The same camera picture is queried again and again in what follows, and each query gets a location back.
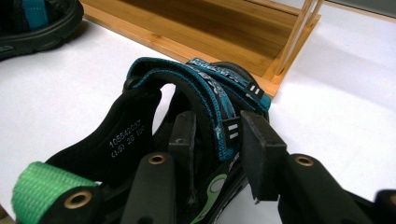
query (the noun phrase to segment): white table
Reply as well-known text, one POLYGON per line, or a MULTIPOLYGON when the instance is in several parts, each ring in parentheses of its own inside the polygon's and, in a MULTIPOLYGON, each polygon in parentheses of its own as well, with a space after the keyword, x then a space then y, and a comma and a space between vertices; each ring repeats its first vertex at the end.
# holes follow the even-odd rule
MULTIPOLYGON (((290 153, 317 158, 343 188, 372 200, 396 189, 396 23, 328 5, 319 14, 272 103, 271 124, 290 153)), ((0 204, 12 217, 22 170, 94 131, 142 56, 167 58, 83 21, 58 49, 0 62, 0 204)), ((246 188, 218 223, 280 220, 276 203, 255 205, 246 188)))

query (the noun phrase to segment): green logo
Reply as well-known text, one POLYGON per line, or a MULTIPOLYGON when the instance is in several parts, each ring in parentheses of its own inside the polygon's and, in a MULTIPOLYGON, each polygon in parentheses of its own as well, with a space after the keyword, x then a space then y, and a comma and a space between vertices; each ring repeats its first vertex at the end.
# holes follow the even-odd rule
POLYGON ((204 209, 202 209, 201 213, 198 215, 198 217, 195 218, 195 220, 192 221, 191 224, 195 224, 206 216, 206 214, 210 211, 212 208, 213 204, 215 203, 216 199, 219 197, 219 194, 221 192, 221 189, 224 185, 225 179, 227 179, 227 175, 218 175, 216 176, 209 184, 206 190, 207 194, 207 201, 204 206, 204 209))

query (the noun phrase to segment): green fabric strap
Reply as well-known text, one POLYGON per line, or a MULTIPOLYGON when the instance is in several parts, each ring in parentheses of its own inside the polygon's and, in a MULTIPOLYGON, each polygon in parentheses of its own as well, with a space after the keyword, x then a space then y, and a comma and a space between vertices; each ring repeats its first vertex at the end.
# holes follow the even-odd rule
POLYGON ((23 224, 36 224, 64 192, 97 184, 43 162, 31 163, 14 187, 12 205, 23 224))

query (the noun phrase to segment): bamboo board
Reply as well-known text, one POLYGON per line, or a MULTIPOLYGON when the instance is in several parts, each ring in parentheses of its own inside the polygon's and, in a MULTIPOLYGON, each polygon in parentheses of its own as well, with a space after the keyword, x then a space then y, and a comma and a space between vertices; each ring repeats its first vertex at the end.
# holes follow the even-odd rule
POLYGON ((242 0, 80 1, 88 20, 180 62, 199 57, 238 63, 271 96, 312 30, 304 28, 285 70, 274 77, 276 61, 298 17, 291 7, 242 0))

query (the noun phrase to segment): footwear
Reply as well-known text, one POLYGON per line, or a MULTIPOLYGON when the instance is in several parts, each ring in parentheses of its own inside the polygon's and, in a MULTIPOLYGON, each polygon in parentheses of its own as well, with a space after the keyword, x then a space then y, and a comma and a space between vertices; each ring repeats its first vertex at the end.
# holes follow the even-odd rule
POLYGON ((241 111, 268 118, 270 104, 254 78, 236 64, 140 58, 97 130, 46 162, 30 164, 21 174, 12 198, 17 219, 22 223, 212 223, 248 183, 239 158, 241 111), (152 134, 160 88, 167 83, 175 84, 176 91, 161 126, 152 134), (158 166, 157 178, 145 173, 155 169, 145 170, 150 165, 147 156, 151 164, 161 159, 171 164, 158 166), (144 183, 148 187, 137 187, 144 183), (144 202, 162 196, 168 201, 150 203, 147 211, 163 211, 160 216, 170 219, 151 214, 151 220, 144 222, 148 218, 142 212, 144 202))
POLYGON ((0 60, 58 46, 83 14, 78 0, 2 0, 0 60))

